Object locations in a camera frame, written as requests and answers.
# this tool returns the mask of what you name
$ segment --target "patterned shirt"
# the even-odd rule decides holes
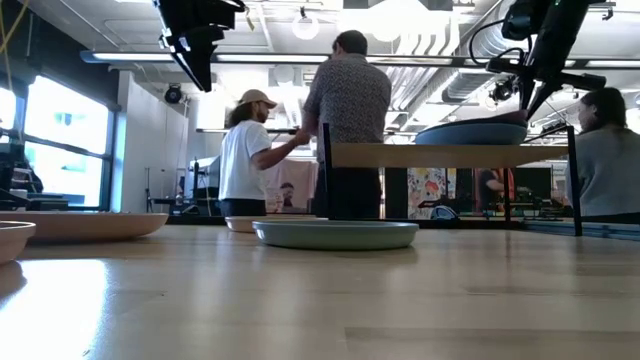
[[[391,81],[364,56],[347,54],[318,67],[304,110],[329,123],[333,143],[382,143]],[[322,126],[318,161],[324,162]]]

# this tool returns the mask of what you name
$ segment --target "light blue plate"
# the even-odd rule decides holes
[[[418,145],[520,145],[527,128],[506,123],[459,121],[424,130],[416,136]]]
[[[376,221],[254,221],[265,245],[304,250],[391,250],[409,246],[416,224]]]

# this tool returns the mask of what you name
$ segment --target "man in white t-shirt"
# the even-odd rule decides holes
[[[220,210],[227,216],[265,216],[266,188],[262,171],[277,165],[293,149],[309,143],[299,131],[286,144],[271,148],[263,124],[276,103],[259,90],[249,90],[229,117],[231,128],[222,141]]]

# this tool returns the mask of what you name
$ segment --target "cap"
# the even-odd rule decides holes
[[[269,100],[267,94],[256,89],[251,89],[244,93],[244,95],[242,95],[242,98],[240,99],[240,105],[257,101],[262,101],[263,103],[267,104],[267,107],[269,107],[269,109],[273,109],[274,107],[276,107],[276,105],[278,105],[278,103],[276,103],[275,101]]]

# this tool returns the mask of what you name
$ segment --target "wooden table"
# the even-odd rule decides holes
[[[527,232],[321,253],[165,227],[0,268],[0,359],[637,359],[638,264],[640,243]]]

